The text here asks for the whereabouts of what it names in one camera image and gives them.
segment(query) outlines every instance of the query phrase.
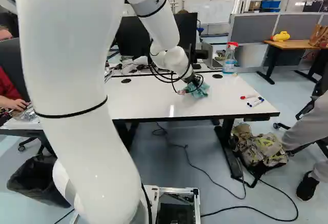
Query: cubicle partition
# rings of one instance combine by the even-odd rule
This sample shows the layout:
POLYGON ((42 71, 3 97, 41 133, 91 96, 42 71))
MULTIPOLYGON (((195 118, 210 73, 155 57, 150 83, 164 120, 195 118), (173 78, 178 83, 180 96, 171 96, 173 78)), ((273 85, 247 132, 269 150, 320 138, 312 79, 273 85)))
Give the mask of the cubicle partition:
MULTIPOLYGON (((287 31, 291 39, 309 39, 316 24, 328 25, 327 13, 244 13, 232 15, 228 41, 238 42, 236 59, 244 72, 254 71, 251 67, 261 68, 268 65, 268 52, 264 40, 272 35, 287 31)), ((302 56, 286 56, 277 66, 288 66, 296 70, 302 56)))

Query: red shirt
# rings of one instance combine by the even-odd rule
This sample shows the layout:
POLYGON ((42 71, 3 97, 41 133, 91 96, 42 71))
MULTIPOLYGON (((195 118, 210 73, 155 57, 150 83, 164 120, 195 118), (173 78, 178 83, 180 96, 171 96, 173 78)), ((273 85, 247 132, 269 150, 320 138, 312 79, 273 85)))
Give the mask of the red shirt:
POLYGON ((22 98, 2 67, 0 67, 0 95, 9 99, 22 98))

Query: gray partition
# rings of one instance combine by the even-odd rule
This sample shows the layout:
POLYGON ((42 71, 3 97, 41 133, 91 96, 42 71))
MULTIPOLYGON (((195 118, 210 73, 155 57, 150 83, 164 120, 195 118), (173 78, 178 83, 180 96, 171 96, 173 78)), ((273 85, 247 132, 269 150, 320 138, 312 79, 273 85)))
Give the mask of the gray partition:
POLYGON ((323 16, 320 24, 323 25, 323 26, 328 26, 328 15, 323 16))
POLYGON ((270 39, 277 17, 277 14, 236 16, 230 41, 243 44, 261 43, 270 39))
POLYGON ((321 14, 283 14, 279 18, 276 33, 287 31, 290 39, 309 39, 321 14))

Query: gray pants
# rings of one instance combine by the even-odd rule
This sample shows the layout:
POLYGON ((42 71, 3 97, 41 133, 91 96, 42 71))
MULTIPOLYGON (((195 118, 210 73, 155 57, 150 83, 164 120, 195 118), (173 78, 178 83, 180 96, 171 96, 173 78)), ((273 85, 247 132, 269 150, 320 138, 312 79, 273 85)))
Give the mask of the gray pants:
MULTIPOLYGON (((311 112, 285 132, 282 144, 285 150, 290 151, 327 137, 328 91, 316 100, 315 107, 311 112)), ((318 181, 328 182, 328 160, 316 163, 311 177, 318 181)))

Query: black trash bin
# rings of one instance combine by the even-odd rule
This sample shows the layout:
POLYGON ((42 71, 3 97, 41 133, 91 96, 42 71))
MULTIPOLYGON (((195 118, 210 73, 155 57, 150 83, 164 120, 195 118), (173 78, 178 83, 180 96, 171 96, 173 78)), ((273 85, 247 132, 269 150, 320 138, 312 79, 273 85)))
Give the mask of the black trash bin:
POLYGON ((18 192, 51 206, 69 208, 71 205, 57 190, 52 169, 56 162, 53 156, 38 155, 28 159, 7 182, 10 191, 18 192))

